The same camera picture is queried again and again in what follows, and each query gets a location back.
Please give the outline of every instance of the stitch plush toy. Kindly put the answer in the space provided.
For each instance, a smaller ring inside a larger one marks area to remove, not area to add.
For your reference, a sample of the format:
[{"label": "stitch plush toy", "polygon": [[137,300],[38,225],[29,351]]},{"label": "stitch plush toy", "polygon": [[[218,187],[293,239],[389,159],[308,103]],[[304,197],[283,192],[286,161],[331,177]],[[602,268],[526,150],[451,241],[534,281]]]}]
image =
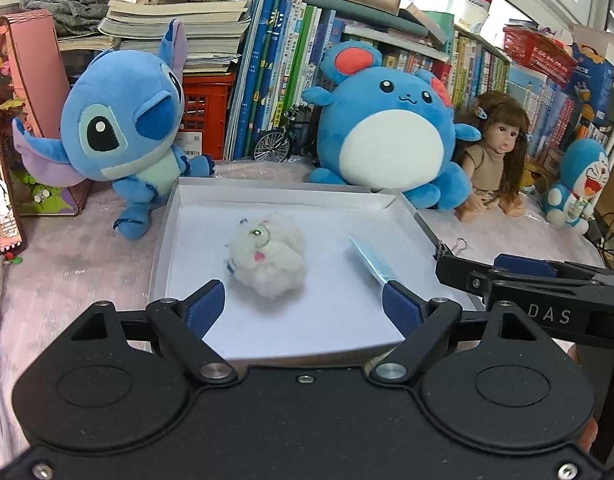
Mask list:
[{"label": "stitch plush toy", "polygon": [[14,145],[27,171],[47,186],[112,181],[127,201],[114,229],[140,238],[149,211],[167,202],[179,176],[213,173],[210,157],[187,158],[173,144],[185,109],[180,82],[186,59],[178,20],[169,24],[157,56],[136,50],[99,54],[67,97],[60,139],[33,137],[14,119]]},{"label": "stitch plush toy", "polygon": [[543,195],[547,221],[555,227],[569,225],[585,234],[594,206],[590,201],[609,180],[607,153],[594,139],[572,142],[561,160],[561,178]]},{"label": "stitch plush toy", "polygon": [[381,66],[381,54],[358,41],[327,51],[322,72],[338,86],[308,88],[303,99],[323,107],[318,130],[320,184],[400,189],[418,208],[453,209],[471,185],[451,162],[456,138],[480,132],[453,124],[443,84],[426,70],[415,75]]}]

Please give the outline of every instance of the blue gripper pad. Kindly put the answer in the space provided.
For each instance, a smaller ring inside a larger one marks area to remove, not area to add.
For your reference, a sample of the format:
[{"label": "blue gripper pad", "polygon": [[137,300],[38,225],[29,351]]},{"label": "blue gripper pad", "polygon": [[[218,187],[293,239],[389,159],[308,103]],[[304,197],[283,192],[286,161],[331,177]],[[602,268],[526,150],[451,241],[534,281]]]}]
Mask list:
[{"label": "blue gripper pad", "polygon": [[187,307],[185,325],[202,339],[225,309],[225,286],[216,285],[195,303]]},{"label": "blue gripper pad", "polygon": [[543,260],[514,256],[513,254],[499,254],[494,260],[494,267],[507,269],[515,274],[526,276],[539,276],[541,278],[555,278],[556,271]]},{"label": "blue gripper pad", "polygon": [[394,280],[383,286],[385,316],[405,339],[423,323],[421,308],[424,303],[426,302]]}]

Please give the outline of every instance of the pink tablecloth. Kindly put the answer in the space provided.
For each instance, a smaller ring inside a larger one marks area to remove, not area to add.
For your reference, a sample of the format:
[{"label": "pink tablecloth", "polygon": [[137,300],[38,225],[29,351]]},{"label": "pink tablecloth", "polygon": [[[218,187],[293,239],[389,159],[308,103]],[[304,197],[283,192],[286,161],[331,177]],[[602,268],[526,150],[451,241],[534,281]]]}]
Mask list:
[{"label": "pink tablecloth", "polygon": [[[309,171],[301,164],[263,166],[237,163],[217,167],[218,177],[300,182]],[[0,380],[7,399],[14,453],[27,442],[10,405],[18,376],[83,310],[97,300],[111,300],[119,310],[143,308],[163,209],[152,212],[149,232],[137,242],[112,231],[122,201],[109,189],[99,190],[77,218],[31,218],[24,221],[29,248],[19,266],[7,268],[0,323]],[[491,263],[500,252],[537,258],[570,259],[599,264],[588,242],[557,233],[535,210],[525,219],[488,213],[472,226],[451,213],[424,212],[437,236],[448,244],[463,236],[463,253]]]}]

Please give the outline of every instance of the red plastic crate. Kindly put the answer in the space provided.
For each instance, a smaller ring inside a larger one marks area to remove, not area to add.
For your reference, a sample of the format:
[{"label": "red plastic crate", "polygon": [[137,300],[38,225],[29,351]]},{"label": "red plastic crate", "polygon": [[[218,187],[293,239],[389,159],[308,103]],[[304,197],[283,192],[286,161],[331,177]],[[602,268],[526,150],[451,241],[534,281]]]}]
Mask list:
[{"label": "red plastic crate", "polygon": [[223,158],[227,99],[235,79],[235,73],[183,77],[185,113],[179,131],[200,133],[203,153],[215,160]]},{"label": "red plastic crate", "polygon": [[576,60],[542,34],[520,27],[504,27],[503,50],[517,63],[543,73],[561,86],[572,77]]}]

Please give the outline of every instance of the white plush toy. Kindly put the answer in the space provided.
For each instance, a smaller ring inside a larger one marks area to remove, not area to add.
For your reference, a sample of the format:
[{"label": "white plush toy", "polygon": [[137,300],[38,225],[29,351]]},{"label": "white plush toy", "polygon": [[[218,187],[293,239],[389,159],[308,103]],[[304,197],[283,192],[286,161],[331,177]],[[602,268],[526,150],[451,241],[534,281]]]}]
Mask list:
[{"label": "white plush toy", "polygon": [[305,237],[290,216],[273,212],[257,222],[242,220],[227,247],[229,272],[261,296],[276,298],[305,280]]}]

